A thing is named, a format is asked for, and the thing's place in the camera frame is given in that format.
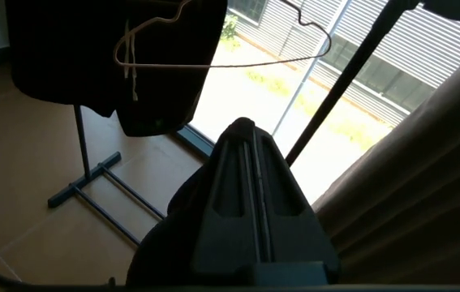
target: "tiled floor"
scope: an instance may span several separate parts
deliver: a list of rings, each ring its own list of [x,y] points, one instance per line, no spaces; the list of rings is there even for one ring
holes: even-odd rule
[[[0,67],[0,273],[32,283],[123,283],[131,243],[76,198],[46,207],[83,173],[72,106],[26,97],[8,70]],[[128,138],[115,115],[82,111],[90,164],[119,151],[112,170],[165,213],[200,162],[167,136]],[[157,223],[107,178],[84,190],[139,238]]]

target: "clothes hanger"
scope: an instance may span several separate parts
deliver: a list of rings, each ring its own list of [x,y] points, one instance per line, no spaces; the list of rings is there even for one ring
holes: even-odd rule
[[[243,68],[243,67],[258,67],[258,66],[267,66],[267,65],[281,64],[281,63],[287,63],[287,62],[303,61],[303,60],[308,60],[308,59],[312,59],[312,58],[319,58],[319,57],[322,57],[322,56],[326,55],[330,51],[330,48],[332,46],[332,42],[333,42],[332,37],[329,35],[328,32],[325,31],[325,29],[321,25],[319,25],[319,24],[317,24],[315,22],[308,22],[308,23],[303,22],[302,21],[302,10],[300,8],[298,8],[295,4],[289,2],[288,0],[280,0],[281,2],[284,2],[287,6],[295,9],[298,12],[298,23],[299,23],[299,25],[301,25],[301,26],[313,25],[313,26],[317,27],[319,30],[321,30],[325,34],[325,37],[329,41],[329,45],[327,46],[327,49],[325,50],[324,53],[318,54],[316,56],[309,56],[309,57],[302,57],[302,58],[292,58],[292,59],[280,60],[280,61],[274,61],[274,62],[261,62],[261,63],[254,63],[254,64],[243,64],[243,65],[138,64],[138,63],[129,63],[128,62],[129,46],[130,46],[130,51],[132,53],[132,59],[135,60],[134,40],[135,40],[135,35],[136,35],[137,32],[141,31],[142,29],[144,29],[144,28],[148,27],[149,25],[154,24],[156,22],[162,22],[162,23],[166,23],[166,24],[173,24],[181,16],[181,13],[183,12],[184,6],[187,5],[191,1],[192,0],[182,0],[179,3],[179,6],[178,6],[178,9],[177,9],[177,12],[176,12],[175,16],[173,18],[171,18],[171,19],[165,19],[165,18],[162,18],[162,17],[154,17],[152,19],[149,19],[149,20],[143,22],[142,24],[140,24],[137,27],[131,29],[130,31],[127,31],[127,27],[126,27],[125,35],[114,46],[114,50],[113,50],[114,62],[117,65],[126,68],[126,77],[127,77],[127,72],[128,72],[127,69],[128,68],[133,68],[132,72],[133,72],[133,75],[135,75],[135,69],[136,68],[161,68],[161,69],[165,69],[165,68],[170,68],[170,69],[177,69],[177,68],[189,68],[189,69]],[[120,62],[118,60],[118,51],[119,51],[119,47],[123,43],[126,44],[125,62]]]

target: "curtain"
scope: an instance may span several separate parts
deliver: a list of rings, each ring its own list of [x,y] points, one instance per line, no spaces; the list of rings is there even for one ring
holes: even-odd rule
[[[312,207],[341,283],[460,284],[460,68]]]

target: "building window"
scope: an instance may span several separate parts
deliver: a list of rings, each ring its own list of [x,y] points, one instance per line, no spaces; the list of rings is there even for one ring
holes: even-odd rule
[[[333,47],[321,60],[343,71],[357,49],[356,45],[334,35]],[[374,55],[361,68],[356,80],[410,112],[429,98],[435,90]]]
[[[259,23],[264,12],[266,0],[228,0],[228,7]]]

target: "drawstring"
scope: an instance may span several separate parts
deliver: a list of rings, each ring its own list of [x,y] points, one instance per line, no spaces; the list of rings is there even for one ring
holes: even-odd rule
[[[125,36],[129,33],[129,19],[127,19],[127,22],[125,22]],[[131,54],[129,54],[129,50],[131,51],[130,53],[132,54],[132,62],[135,64],[135,35],[128,36],[125,39],[125,63],[129,62],[129,59],[131,57]],[[129,77],[129,68],[124,67],[123,68],[123,74],[125,75],[125,79]],[[135,67],[132,67],[132,100],[133,101],[138,101],[138,94],[135,92],[135,79],[137,77],[137,73],[135,70]]]

